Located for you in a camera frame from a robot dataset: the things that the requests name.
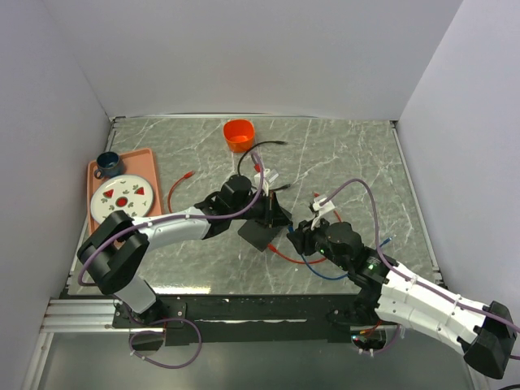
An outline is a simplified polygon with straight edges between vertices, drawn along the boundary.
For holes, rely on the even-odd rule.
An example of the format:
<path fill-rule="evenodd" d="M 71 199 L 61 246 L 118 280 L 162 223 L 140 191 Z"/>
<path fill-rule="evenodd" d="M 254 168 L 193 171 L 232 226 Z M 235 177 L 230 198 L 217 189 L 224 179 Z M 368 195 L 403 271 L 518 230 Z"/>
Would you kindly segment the black network switch box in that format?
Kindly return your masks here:
<path fill-rule="evenodd" d="M 264 227 L 254 220 L 245 222 L 238 230 L 238 235 L 251 244 L 256 250 L 263 252 L 275 237 L 287 226 Z"/>

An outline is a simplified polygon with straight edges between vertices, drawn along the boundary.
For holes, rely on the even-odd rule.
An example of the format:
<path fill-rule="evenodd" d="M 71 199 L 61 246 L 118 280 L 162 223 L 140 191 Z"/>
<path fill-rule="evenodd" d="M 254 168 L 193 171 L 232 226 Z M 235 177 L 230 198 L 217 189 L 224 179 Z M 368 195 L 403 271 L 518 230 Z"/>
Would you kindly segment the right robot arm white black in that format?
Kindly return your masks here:
<path fill-rule="evenodd" d="M 480 374 L 503 378 L 519 334 L 505 305 L 466 299 L 381 257 L 347 222 L 323 219 L 314 227 L 303 221 L 287 238 L 298 254 L 323 255 L 361 289 L 355 304 L 361 322 L 380 319 L 422 333 L 461 354 Z"/>

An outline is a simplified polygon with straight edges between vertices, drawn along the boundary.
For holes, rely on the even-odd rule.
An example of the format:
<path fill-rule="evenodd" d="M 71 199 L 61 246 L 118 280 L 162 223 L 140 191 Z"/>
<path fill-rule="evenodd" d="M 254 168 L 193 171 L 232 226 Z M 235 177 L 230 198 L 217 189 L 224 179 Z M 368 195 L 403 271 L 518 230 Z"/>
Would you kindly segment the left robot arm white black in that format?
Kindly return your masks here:
<path fill-rule="evenodd" d="M 141 326 L 153 326 L 163 315 L 163 305 L 137 274 L 143 257 L 163 246 L 213 238 L 234 220 L 244 221 L 241 237 L 262 248 L 291 225 L 292 216 L 266 183 L 232 175 L 220 190 L 180 212 L 144 218 L 112 212 L 78 249 L 80 272 L 89 274 L 103 295 L 126 304 Z"/>

